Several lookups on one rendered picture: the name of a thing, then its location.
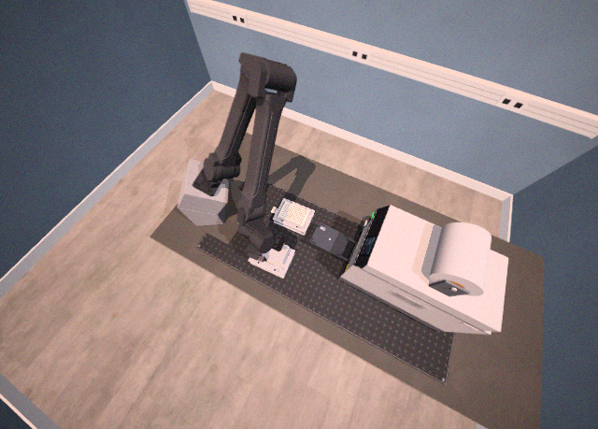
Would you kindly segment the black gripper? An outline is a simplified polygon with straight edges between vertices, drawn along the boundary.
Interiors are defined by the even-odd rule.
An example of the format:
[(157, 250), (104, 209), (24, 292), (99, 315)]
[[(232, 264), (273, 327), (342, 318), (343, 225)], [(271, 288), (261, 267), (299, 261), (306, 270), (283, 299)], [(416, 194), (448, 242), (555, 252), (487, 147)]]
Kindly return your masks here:
[[(269, 226), (265, 226), (265, 227), (267, 227), (273, 234), (278, 234), (278, 230), (276, 228), (272, 228)], [(263, 256), (263, 254), (260, 253), (256, 248), (254, 248), (250, 243), (247, 247), (247, 251), (248, 251), (247, 256), (249, 258), (255, 259), (260, 262), (267, 261), (266, 258)]]

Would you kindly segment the white roll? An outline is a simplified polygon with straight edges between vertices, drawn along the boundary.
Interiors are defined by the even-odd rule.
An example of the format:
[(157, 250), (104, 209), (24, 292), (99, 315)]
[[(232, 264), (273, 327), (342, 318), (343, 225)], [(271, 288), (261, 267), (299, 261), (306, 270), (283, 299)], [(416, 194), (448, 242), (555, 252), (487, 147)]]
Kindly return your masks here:
[(455, 281), (470, 291), (467, 296), (484, 294), (491, 249), (491, 234), (466, 222), (452, 222), (441, 229), (430, 280)]

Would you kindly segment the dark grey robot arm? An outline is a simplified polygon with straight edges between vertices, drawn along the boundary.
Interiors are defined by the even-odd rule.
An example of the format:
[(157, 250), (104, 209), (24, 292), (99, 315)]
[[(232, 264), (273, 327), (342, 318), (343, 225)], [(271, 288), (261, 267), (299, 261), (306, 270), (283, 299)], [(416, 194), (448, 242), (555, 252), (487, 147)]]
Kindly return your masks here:
[[(267, 206), (266, 184), (279, 120), (286, 102), (292, 102), (297, 82), (297, 76), (290, 66), (265, 59), (240, 53), (240, 78), (221, 141), (215, 151), (205, 158), (204, 169), (192, 184), (197, 190), (214, 196), (223, 179), (233, 181), (239, 176), (242, 158), (238, 151), (256, 108), (247, 176), (238, 201), (237, 221), (238, 232), (260, 253), (267, 253), (272, 248), (280, 252), (285, 245), (283, 236), (273, 234), (265, 227), (263, 218)], [(270, 93), (266, 89), (277, 93)]]

